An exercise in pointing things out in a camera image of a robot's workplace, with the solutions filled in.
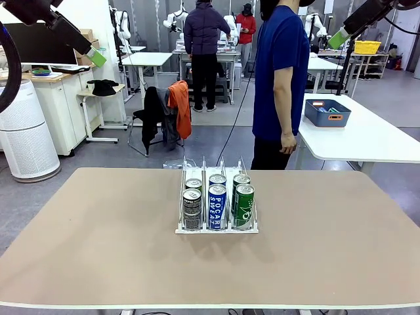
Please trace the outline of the person's right hand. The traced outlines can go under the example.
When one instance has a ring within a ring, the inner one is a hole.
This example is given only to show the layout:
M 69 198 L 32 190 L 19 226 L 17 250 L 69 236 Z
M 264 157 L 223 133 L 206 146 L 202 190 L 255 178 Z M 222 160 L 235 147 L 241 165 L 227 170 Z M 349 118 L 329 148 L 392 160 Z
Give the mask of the person's right hand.
M 297 141 L 293 133 L 283 132 L 281 135 L 282 149 L 280 150 L 283 154 L 292 154 L 297 148 Z

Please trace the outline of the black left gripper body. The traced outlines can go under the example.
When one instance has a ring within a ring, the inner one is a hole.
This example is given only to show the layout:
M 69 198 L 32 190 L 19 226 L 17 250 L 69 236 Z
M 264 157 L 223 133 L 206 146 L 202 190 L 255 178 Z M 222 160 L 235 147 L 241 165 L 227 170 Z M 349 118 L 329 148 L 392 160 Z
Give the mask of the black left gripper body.
M 49 28 L 56 28 L 61 22 L 60 14 L 54 12 L 51 6 L 57 7 L 61 1 L 53 0 L 5 0 L 1 5 L 27 26 L 39 20 Z

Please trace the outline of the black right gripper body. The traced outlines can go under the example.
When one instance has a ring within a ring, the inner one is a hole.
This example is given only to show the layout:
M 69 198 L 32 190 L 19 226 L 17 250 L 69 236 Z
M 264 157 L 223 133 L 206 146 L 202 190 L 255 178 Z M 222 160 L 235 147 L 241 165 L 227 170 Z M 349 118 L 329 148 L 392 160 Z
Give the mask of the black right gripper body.
M 362 13 L 365 16 L 381 16 L 391 11 L 397 4 L 399 4 L 399 1 L 367 0 L 362 5 Z

